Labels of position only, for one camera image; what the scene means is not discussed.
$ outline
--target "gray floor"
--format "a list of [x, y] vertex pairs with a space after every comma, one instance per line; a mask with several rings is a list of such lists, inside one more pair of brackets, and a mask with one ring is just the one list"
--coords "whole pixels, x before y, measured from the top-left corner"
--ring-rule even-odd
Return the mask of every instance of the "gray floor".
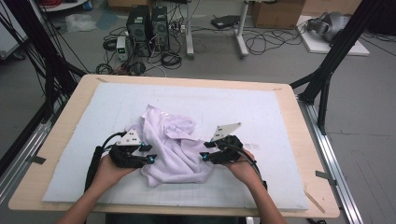
[[[108, 16], [103, 10], [84, 12], [80, 8], [53, 15], [61, 20], [72, 13], [91, 14], [95, 21]], [[210, 18], [193, 19], [194, 24], [210, 27]], [[125, 24], [116, 19], [106, 29], [64, 34], [64, 38], [90, 71], [103, 62], [103, 37]], [[249, 55], [240, 60], [231, 33], [210, 31], [194, 33], [195, 59], [183, 59], [177, 70], [165, 70], [167, 77], [241, 80], [291, 83], [318, 68], [325, 55], [308, 53], [305, 46], [284, 45], [263, 55]], [[382, 48], [396, 53], [396, 43], [372, 39]], [[361, 212], [364, 223], [396, 223], [396, 147], [392, 95], [395, 81], [395, 57], [364, 40], [369, 57], [347, 56], [336, 70], [330, 89], [326, 128], [335, 155]], [[70, 50], [64, 47], [68, 61], [80, 66]], [[185, 57], [185, 49], [180, 55]], [[160, 69], [146, 76], [164, 77]], [[0, 156], [41, 106], [44, 98], [29, 61], [7, 60], [0, 65]], [[52, 223], [62, 213], [10, 211], [9, 196], [0, 205], [0, 223]], [[290, 223], [307, 223], [290, 218]], [[346, 223], [343, 216], [327, 219], [328, 223]], [[103, 214], [94, 214], [89, 223], [104, 223]]]

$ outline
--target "wooden table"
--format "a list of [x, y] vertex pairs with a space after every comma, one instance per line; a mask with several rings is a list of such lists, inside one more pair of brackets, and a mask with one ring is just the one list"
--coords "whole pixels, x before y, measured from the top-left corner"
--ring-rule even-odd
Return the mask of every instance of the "wooden table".
[[[305, 124], [302, 112], [291, 87], [287, 84], [182, 79], [164, 77], [116, 77], [87, 75], [78, 84], [71, 99], [52, 128], [46, 142], [37, 156], [47, 159], [44, 164], [32, 163], [11, 200], [9, 208], [15, 210], [65, 211], [71, 203], [42, 202], [59, 158], [85, 108], [102, 82], [134, 83], [163, 86], [208, 87], [219, 89], [240, 89], [273, 91], [285, 121], [290, 145], [293, 150], [309, 209], [303, 212], [282, 212], [285, 217], [338, 217], [340, 212], [328, 180], [317, 177], [315, 171], [323, 172], [318, 153]], [[256, 209], [204, 208], [125, 204], [97, 204], [94, 212], [180, 214], [207, 216], [251, 216], [257, 217]]]

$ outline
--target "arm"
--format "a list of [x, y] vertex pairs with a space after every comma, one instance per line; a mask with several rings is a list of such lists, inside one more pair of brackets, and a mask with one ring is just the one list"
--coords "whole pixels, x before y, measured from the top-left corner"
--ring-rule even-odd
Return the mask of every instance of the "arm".
[[[253, 155], [245, 150], [246, 153], [254, 160]], [[285, 218], [282, 217], [279, 210], [277, 210], [271, 196], [265, 189], [262, 181], [257, 176], [253, 167], [245, 160], [245, 158], [239, 159], [238, 162], [230, 163], [225, 165], [230, 171], [244, 183], [249, 189], [253, 196], [254, 202], [259, 210], [259, 215], [262, 223], [265, 224], [278, 224], [287, 223]]]
[[134, 168], [125, 169], [117, 167], [109, 156], [105, 155], [100, 161], [98, 171], [91, 186], [57, 223], [84, 223], [102, 194], [134, 170]]

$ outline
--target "light purple cloth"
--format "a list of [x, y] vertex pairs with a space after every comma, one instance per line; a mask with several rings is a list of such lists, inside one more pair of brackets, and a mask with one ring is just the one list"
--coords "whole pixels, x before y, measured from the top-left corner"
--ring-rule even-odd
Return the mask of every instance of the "light purple cloth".
[[143, 141], [152, 145], [145, 154], [157, 154], [155, 163], [145, 165], [141, 172], [148, 178], [148, 185], [163, 183], [202, 183], [212, 169], [211, 162], [204, 162], [200, 152], [213, 152], [204, 141], [191, 136], [195, 122], [184, 116], [171, 115], [160, 108], [148, 105], [142, 115]]

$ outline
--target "hand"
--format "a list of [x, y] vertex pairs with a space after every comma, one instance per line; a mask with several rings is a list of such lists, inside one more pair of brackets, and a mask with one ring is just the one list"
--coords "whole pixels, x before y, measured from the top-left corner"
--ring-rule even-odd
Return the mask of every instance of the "hand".
[[[253, 154], [251, 154], [246, 149], [244, 149], [244, 151], [249, 155], [251, 159], [254, 160]], [[252, 183], [255, 180], [260, 181], [259, 176], [254, 171], [251, 164], [243, 156], [241, 156], [238, 161], [224, 164], [224, 166], [227, 167], [238, 180], [246, 185]]]
[[105, 155], [99, 164], [95, 178], [92, 181], [90, 189], [96, 189], [104, 193], [116, 185], [125, 175], [136, 170], [135, 168], [120, 168], [116, 166], [108, 155]]

